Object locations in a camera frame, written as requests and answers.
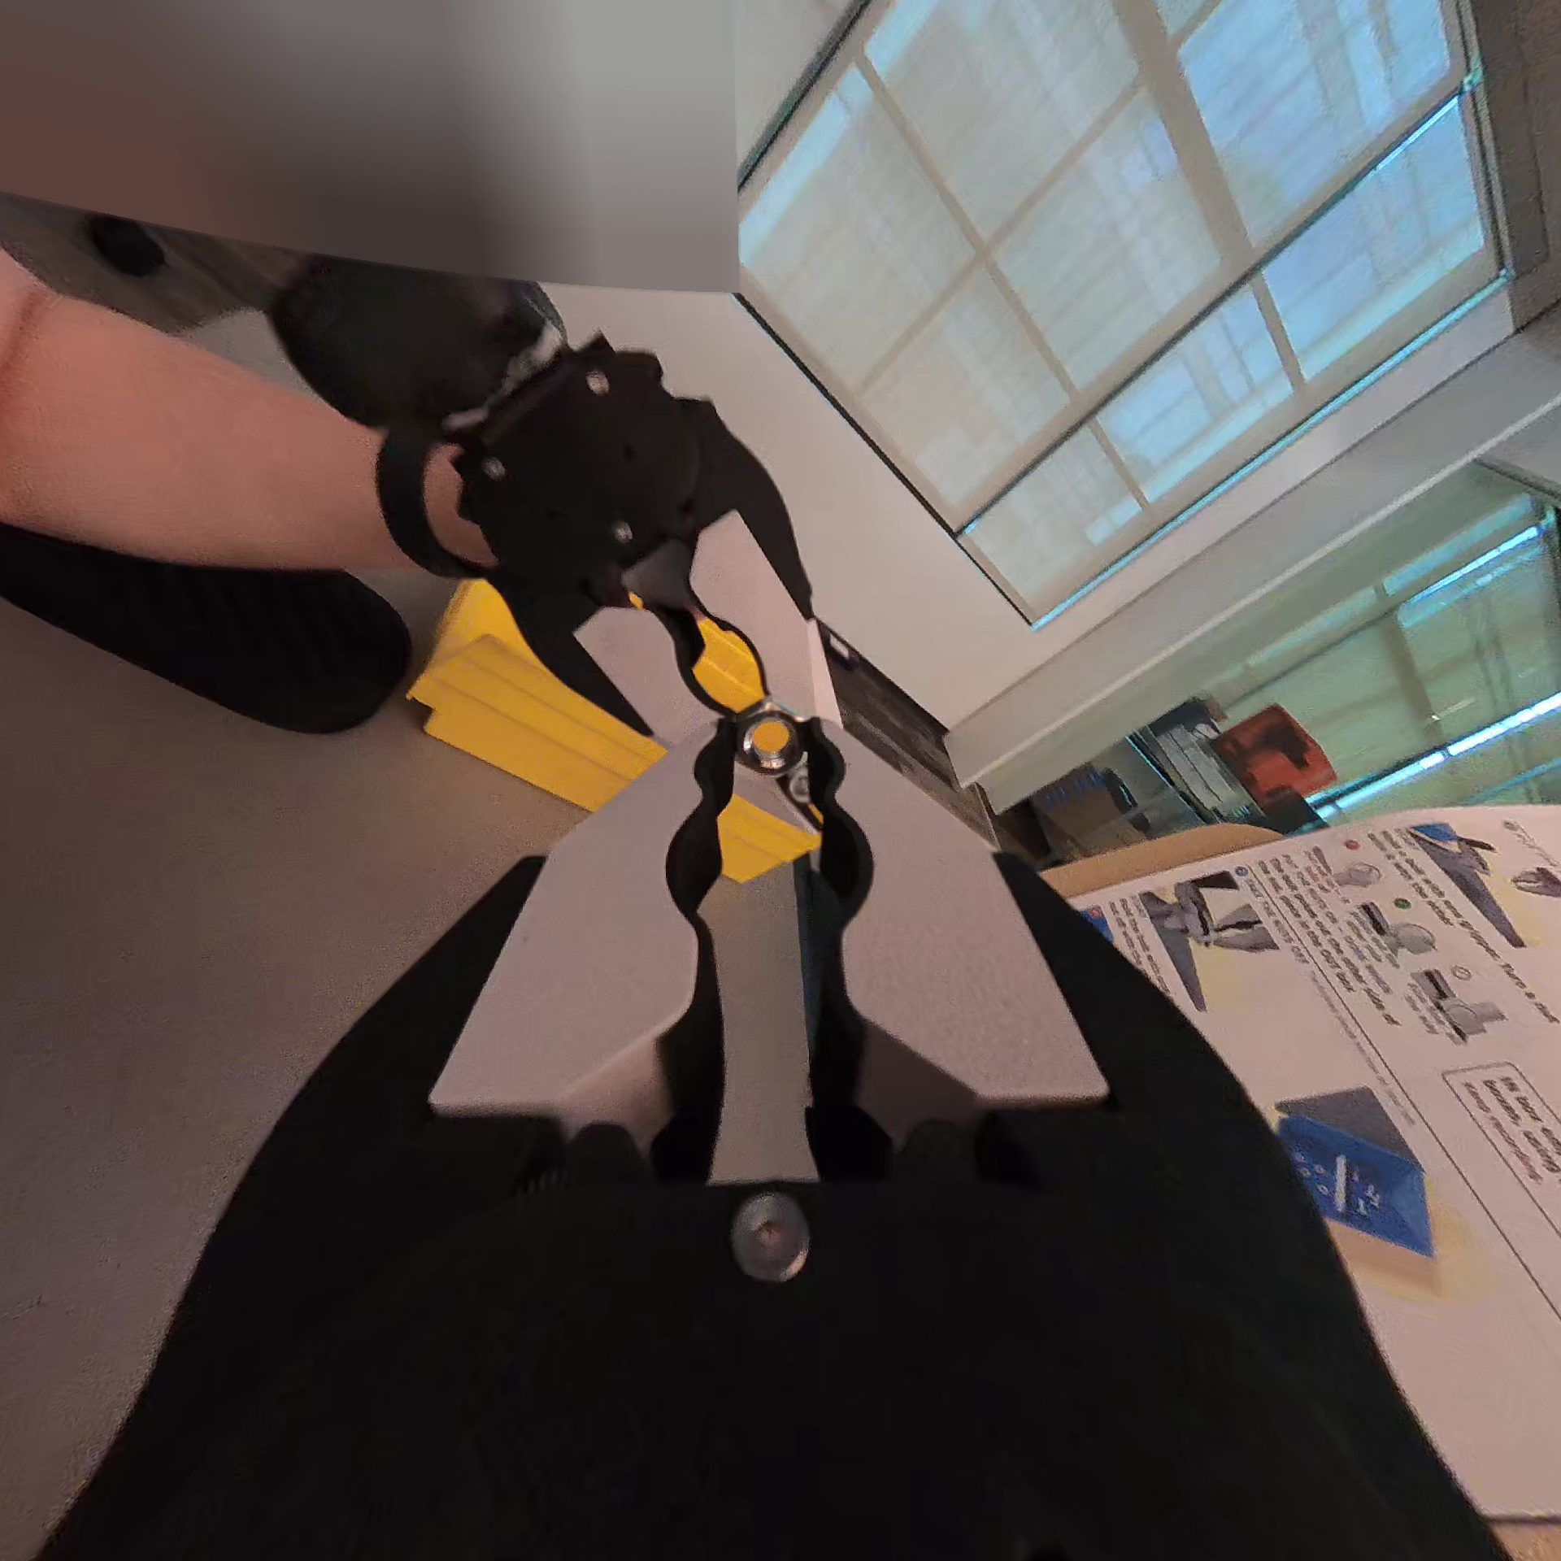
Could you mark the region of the large gridded window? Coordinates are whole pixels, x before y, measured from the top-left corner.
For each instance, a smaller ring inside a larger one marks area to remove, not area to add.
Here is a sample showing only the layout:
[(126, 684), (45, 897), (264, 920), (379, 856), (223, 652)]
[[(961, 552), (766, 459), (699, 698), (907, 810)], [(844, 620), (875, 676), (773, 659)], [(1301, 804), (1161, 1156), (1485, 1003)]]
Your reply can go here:
[(1481, 76), (1468, 3), (859, 3), (743, 301), (1039, 626), (1509, 280)]

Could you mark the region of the orange hooded printer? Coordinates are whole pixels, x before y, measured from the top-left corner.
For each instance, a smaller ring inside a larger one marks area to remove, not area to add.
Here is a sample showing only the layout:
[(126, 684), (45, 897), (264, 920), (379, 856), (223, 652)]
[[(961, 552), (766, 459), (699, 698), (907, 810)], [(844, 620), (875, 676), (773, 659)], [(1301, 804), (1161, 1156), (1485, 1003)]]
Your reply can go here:
[(1279, 704), (1223, 730), (1212, 750), (1260, 806), (1288, 793), (1308, 797), (1336, 780), (1321, 745)]

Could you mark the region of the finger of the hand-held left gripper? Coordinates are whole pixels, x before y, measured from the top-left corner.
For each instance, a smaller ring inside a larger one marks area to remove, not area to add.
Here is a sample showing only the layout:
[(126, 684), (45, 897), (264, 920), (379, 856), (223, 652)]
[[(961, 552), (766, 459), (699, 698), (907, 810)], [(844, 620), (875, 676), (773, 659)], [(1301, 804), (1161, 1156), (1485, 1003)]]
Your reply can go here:
[[(714, 695), (699, 685), (695, 665), (708, 622), (743, 641), (756, 669), (756, 695)], [(794, 602), (736, 513), (676, 542), (676, 697), (678, 737), (762, 698), (799, 719), (842, 723), (816, 619)]]
[(742, 637), (702, 615), (643, 606), (600, 609), (576, 630), (576, 641), (663, 749), (678, 747), (719, 715), (749, 710), (764, 695)]

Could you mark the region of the instruction sheet on wooden board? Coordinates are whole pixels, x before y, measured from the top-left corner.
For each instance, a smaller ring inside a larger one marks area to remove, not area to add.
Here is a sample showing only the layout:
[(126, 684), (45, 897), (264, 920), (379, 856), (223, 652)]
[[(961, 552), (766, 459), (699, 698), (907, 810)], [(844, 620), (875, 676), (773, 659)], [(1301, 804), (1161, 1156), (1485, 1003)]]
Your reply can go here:
[(1174, 869), (1197, 868), (1230, 853), (1273, 845), (1279, 840), (1282, 840), (1279, 830), (1260, 825), (1201, 825), (1046, 868), (1041, 879), (1065, 899), (1076, 901), (1137, 879), (1165, 879)]

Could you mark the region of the person's left forearm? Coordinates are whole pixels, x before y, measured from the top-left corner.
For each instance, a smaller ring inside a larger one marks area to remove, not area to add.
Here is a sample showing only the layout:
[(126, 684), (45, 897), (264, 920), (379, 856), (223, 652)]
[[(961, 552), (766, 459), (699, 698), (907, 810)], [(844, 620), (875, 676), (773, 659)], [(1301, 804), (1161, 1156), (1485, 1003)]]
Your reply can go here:
[(2, 258), (2, 520), (206, 566), (390, 570), (381, 438)]

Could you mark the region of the printed instruction sheet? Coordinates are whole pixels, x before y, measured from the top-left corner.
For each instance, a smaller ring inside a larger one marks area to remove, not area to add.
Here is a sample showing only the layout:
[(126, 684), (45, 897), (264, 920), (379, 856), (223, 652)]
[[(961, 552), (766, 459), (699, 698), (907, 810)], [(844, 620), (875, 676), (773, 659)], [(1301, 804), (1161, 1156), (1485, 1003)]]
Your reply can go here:
[(1494, 1518), (1559, 1505), (1559, 810), (1424, 806), (1069, 901), (1273, 1126)]

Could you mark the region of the silver hex nut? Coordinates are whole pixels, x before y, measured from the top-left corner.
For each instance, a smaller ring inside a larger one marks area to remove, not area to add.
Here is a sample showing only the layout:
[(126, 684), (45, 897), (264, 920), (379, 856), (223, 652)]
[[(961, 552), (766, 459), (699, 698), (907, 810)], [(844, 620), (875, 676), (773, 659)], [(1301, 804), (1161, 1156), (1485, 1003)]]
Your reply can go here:
[(807, 760), (807, 741), (795, 715), (771, 698), (734, 713), (736, 758), (749, 769), (786, 776)]

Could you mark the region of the black wristband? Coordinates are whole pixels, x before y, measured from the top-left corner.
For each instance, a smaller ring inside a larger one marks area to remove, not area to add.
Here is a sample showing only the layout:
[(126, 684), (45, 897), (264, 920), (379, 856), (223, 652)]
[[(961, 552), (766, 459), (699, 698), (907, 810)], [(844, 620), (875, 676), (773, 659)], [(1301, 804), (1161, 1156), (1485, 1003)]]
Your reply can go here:
[(437, 431), (394, 423), (381, 438), (375, 461), (377, 507), (390, 540), (420, 572), (442, 579), (487, 579), (492, 563), (479, 563), (446, 546), (435, 529), (426, 500), (426, 479), (437, 448)]

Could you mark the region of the metal storage shelf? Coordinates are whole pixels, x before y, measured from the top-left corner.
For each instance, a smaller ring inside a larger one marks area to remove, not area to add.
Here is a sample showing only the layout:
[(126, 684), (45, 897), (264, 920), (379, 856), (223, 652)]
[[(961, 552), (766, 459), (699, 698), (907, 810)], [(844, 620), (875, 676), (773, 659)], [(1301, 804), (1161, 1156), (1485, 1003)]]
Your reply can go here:
[(1308, 797), (1288, 793), (1260, 806), (1212, 750), (1212, 739), (1241, 719), (1212, 697), (1186, 698), (1044, 784), (1024, 808), (1061, 860), (1217, 823), (1269, 827), (1280, 834), (1316, 827), (1314, 799), (1325, 789)]

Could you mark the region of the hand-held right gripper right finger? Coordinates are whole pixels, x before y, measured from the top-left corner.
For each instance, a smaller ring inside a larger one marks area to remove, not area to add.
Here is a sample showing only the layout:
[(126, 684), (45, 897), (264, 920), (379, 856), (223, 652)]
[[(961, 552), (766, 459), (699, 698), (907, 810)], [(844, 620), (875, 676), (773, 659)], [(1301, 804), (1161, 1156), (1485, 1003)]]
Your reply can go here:
[(825, 1182), (885, 1178), (925, 1124), (1098, 1105), (1108, 1085), (989, 847), (842, 726), (807, 726), (821, 845), (807, 1141)]

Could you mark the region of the yellow plastic bin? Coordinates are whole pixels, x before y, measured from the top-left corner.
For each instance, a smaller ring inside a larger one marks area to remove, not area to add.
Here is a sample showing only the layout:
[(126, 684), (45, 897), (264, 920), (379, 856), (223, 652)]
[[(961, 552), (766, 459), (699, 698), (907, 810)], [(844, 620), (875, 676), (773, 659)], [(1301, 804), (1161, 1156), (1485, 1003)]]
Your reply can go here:
[[(429, 736), (589, 812), (665, 752), (548, 672), (498, 591), (474, 578), (444, 609), (409, 698), (426, 708)], [(717, 829), (723, 873), (742, 884), (821, 843), (814, 819), (743, 767)]]

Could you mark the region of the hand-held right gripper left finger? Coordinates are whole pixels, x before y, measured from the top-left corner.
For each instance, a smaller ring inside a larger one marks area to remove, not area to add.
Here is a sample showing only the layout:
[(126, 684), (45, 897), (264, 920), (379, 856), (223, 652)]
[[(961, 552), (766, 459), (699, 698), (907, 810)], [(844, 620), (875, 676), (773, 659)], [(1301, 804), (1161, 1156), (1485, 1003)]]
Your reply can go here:
[(437, 1078), (446, 1118), (621, 1128), (660, 1178), (704, 1183), (727, 1053), (710, 927), (732, 726), (665, 752), (543, 860)]

